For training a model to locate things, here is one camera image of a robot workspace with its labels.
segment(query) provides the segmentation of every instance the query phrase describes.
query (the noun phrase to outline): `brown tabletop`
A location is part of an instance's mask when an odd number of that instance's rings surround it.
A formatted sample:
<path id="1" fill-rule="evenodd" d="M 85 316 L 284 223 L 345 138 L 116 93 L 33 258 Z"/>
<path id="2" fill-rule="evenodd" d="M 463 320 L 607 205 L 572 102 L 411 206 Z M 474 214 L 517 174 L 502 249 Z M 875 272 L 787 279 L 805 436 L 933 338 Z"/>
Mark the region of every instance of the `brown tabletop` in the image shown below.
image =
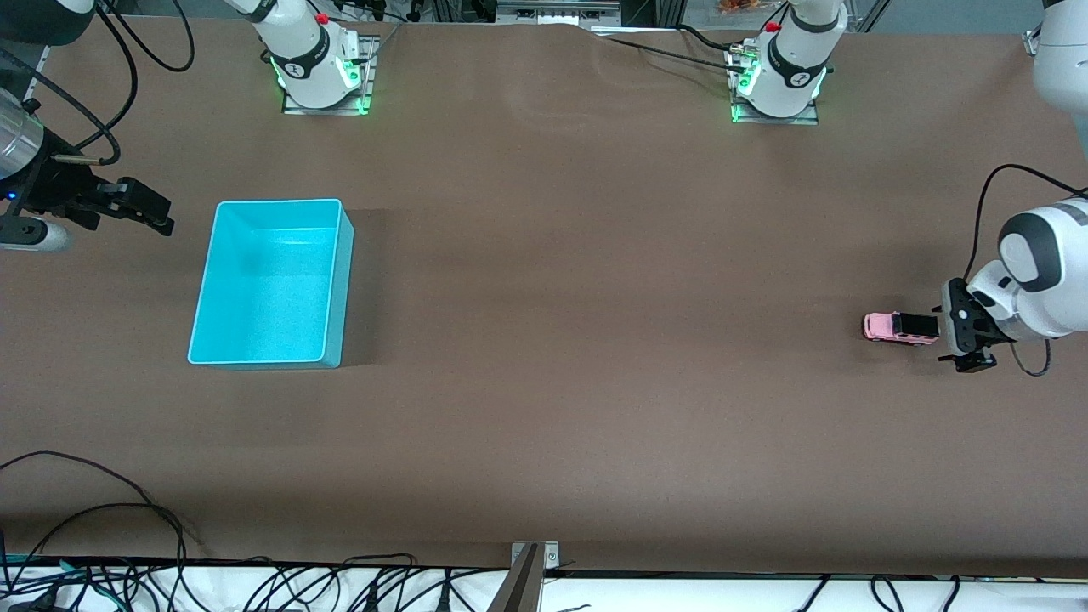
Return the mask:
<path id="1" fill-rule="evenodd" d="M 182 58 L 178 22 L 138 25 Z M 371 115 L 287 118 L 249 24 L 194 29 L 191 71 L 139 58 L 99 170 L 170 197 L 174 236 L 108 219 L 0 255 L 0 458 L 101 461 L 191 522 L 195 555 L 502 564 L 549 539 L 574 567 L 1085 574 L 1088 342 L 1036 380 L 1005 348 L 956 375 L 860 332 L 939 302 L 997 164 L 1084 183 L 1014 37 L 848 36 L 821 124 L 782 127 L 730 123 L 714 69 L 565 26 L 406 26 Z M 97 24 L 47 73 L 103 118 L 127 90 Z M 1061 195 L 999 179 L 981 261 Z M 330 196 L 357 231 L 345 366 L 187 364 L 217 203 Z M 132 499 L 48 458 L 0 492 L 16 550 Z M 169 542 L 115 514 L 47 552 Z"/>

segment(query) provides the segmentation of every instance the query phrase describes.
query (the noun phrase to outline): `pink toy car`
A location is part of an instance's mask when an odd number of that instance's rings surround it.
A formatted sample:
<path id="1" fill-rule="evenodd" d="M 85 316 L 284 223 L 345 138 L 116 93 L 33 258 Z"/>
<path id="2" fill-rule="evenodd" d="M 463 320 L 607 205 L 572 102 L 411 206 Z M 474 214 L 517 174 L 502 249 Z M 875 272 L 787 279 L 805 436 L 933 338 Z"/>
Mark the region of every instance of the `pink toy car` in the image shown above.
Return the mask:
<path id="1" fill-rule="evenodd" d="M 932 344 L 941 336 L 937 317 L 903 313 L 869 313 L 865 315 L 862 330 L 865 338 L 873 342 L 899 342 L 913 346 Z"/>

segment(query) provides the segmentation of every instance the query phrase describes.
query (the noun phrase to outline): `blue tray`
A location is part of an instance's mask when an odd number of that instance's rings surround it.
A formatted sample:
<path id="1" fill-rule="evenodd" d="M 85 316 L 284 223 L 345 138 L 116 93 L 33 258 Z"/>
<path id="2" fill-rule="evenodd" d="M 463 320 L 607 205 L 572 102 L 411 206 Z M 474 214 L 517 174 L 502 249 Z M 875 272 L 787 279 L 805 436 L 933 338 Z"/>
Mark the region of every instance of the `blue tray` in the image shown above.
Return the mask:
<path id="1" fill-rule="evenodd" d="M 354 238 L 338 199 L 221 203 L 189 363 L 338 367 Z"/>

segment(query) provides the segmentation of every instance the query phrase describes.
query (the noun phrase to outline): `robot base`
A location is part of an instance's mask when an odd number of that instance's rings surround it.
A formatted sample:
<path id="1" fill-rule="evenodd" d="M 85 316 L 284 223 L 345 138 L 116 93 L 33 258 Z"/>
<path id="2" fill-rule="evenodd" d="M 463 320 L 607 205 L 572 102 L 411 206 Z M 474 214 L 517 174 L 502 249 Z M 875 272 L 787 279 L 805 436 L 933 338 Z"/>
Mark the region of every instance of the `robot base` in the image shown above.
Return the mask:
<path id="1" fill-rule="evenodd" d="M 283 95 L 284 114 L 323 114 L 335 117 L 357 117 L 370 113 L 370 99 L 374 94 L 374 77 L 378 73 L 378 57 L 375 52 L 381 44 L 379 36 L 359 36 L 358 57 L 363 60 L 354 70 L 359 71 L 359 87 L 344 97 L 339 102 L 323 109 L 311 109 L 296 102 L 286 91 Z"/>
<path id="2" fill-rule="evenodd" d="M 734 47 L 734 50 L 725 52 L 726 65 L 735 65 L 747 69 L 753 59 L 754 47 L 745 40 L 743 47 Z M 733 123 L 768 123 L 772 125 L 818 125 L 819 117 L 816 113 L 816 101 L 808 102 L 805 110 L 793 117 L 778 118 L 764 114 L 752 106 L 743 96 L 737 93 L 743 73 L 729 73 L 729 96 L 731 98 Z"/>

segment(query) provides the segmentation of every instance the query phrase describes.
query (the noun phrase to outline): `silver cylinder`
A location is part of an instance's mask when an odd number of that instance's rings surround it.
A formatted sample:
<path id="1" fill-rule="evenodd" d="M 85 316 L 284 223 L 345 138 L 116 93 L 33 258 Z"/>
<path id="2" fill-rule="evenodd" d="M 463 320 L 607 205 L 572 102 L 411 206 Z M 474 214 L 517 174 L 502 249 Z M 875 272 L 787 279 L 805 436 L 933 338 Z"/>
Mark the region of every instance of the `silver cylinder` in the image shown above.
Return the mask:
<path id="1" fill-rule="evenodd" d="M 38 120 L 23 110 L 15 96 L 0 89 L 0 181 L 34 160 L 44 136 Z"/>

